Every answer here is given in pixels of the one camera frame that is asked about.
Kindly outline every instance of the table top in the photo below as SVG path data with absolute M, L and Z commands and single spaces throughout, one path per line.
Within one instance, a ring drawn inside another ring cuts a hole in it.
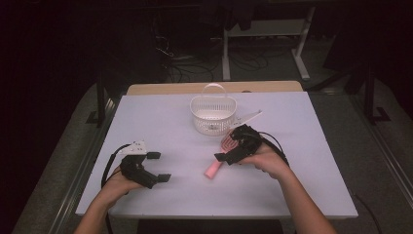
M 253 89 L 254 83 L 248 84 L 247 87 Z M 121 145 L 144 140 L 149 151 L 162 153 L 159 160 L 145 160 L 145 169 L 154 175 L 171 174 L 171 178 L 152 189 L 130 192 L 111 209 L 112 215 L 135 218 L 289 217 L 278 182 L 253 166 L 224 164 L 214 179 L 204 176 L 214 160 L 213 154 L 219 152 L 222 136 L 205 136 L 196 131 L 189 104 L 200 92 L 124 96 L 76 214 L 83 215 L 99 191 L 110 155 Z M 307 93 L 231 93 L 230 96 L 237 100 L 237 116 L 258 109 L 263 111 L 248 124 L 278 139 L 291 168 L 327 217 L 357 216 Z M 122 157 L 115 159 L 111 171 L 121 160 Z

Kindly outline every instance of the gray carpet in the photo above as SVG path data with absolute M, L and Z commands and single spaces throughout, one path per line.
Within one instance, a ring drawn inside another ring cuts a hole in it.
M 303 60 L 308 65 L 312 79 L 309 82 L 302 82 L 303 87 L 310 87 L 333 73 L 331 70 L 322 68 L 323 59 L 330 44 L 331 41 L 310 40 L 306 45 Z M 246 71 L 245 67 L 237 67 L 232 62 L 233 81 L 300 80 L 291 54 L 280 53 L 284 48 L 274 48 L 274 53 L 279 54 L 275 57 L 267 57 L 268 64 L 257 71 Z M 219 81 L 222 79 L 219 63 L 213 63 L 213 61 L 205 63 L 206 66 L 214 64 L 218 64 L 218 66 L 211 72 L 214 80 Z M 209 81 L 211 76 L 209 72 L 198 71 L 197 74 L 192 73 L 191 76 L 188 74 L 188 77 L 190 77 L 191 82 L 204 82 Z M 359 115 L 359 111 L 354 105 L 353 99 L 360 99 L 360 97 L 349 97 L 342 94 L 343 82 L 343 80 L 339 81 L 325 89 L 329 92 L 334 90 L 338 95 L 311 94 L 311 100 L 337 165 L 349 189 L 361 198 L 368 209 L 376 215 L 383 233 L 411 233 L 413 230 L 413 222 L 411 221 L 413 220 L 413 210 L 406 202 L 386 164 L 383 152 L 369 131 L 371 127 L 365 124 L 363 117 Z M 405 113 L 399 109 L 392 93 L 386 87 L 380 82 L 377 83 L 377 87 L 377 103 L 385 107 L 391 115 L 392 121 L 379 123 L 375 128 L 383 134 L 386 143 L 391 147 L 406 173 L 411 175 L 411 172 L 408 171 L 413 168 L 410 157 L 413 155 L 413 150 L 411 143 L 409 143 L 413 140 L 412 121 L 406 119 Z M 68 213 L 61 221 L 61 226 L 50 232 L 62 202 L 67 199 L 65 194 L 69 192 L 70 184 L 77 174 L 79 164 L 86 157 L 86 152 L 98 132 L 95 124 L 86 124 L 90 112 L 96 110 L 95 103 L 95 87 L 91 87 L 73 113 L 72 119 L 56 146 L 48 167 L 33 191 L 14 233 L 72 233 L 77 226 L 80 217 L 76 216 L 74 211 L 81 191 L 77 192 L 74 198 L 71 198 L 75 202 L 67 209 Z M 85 179 L 82 180 L 82 186 L 85 185 Z M 360 200 L 356 199 L 356 196 L 354 202 L 359 217 L 334 220 L 333 224 L 337 230 L 340 233 L 378 233 L 376 224 L 367 208 Z M 291 220 L 282 220 L 282 225 L 285 233 L 294 232 Z M 135 233 L 136 226 L 136 220 L 113 218 L 115 233 Z

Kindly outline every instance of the plastic basket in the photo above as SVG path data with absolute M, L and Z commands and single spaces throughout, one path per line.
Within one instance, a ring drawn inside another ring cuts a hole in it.
M 205 96 L 204 92 L 210 87 L 222 89 L 224 96 Z M 195 128 L 208 136 L 221 136 L 228 133 L 230 125 L 234 122 L 236 109 L 237 102 L 228 97 L 224 87 L 216 83 L 206 85 L 202 95 L 191 100 Z

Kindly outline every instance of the dark background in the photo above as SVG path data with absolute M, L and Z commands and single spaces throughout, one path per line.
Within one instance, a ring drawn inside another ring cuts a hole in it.
M 133 1 L 133 5 L 145 2 Z M 0 2 L 1 133 L 2 149 L 6 149 L 2 150 L 0 170 L 2 233 L 13 230 L 73 110 L 97 77 L 103 79 L 113 98 L 130 84 L 166 79 L 165 57 L 154 50 L 152 15 L 91 11 L 96 6 L 107 9 L 111 2 L 87 3 Z M 117 4 L 131 6 L 128 1 Z M 403 3 L 390 8 L 321 7 L 311 34 L 317 38 L 337 35 L 327 68 L 340 71 L 354 60 L 368 58 L 376 76 L 392 88 L 413 117 L 411 12 Z M 174 32 L 170 37 L 177 38 L 176 43 L 185 44 L 182 38 L 194 43 L 195 38 L 202 44 L 213 32 L 197 23 L 194 9 L 164 14 L 171 26 L 158 26 L 166 34 Z

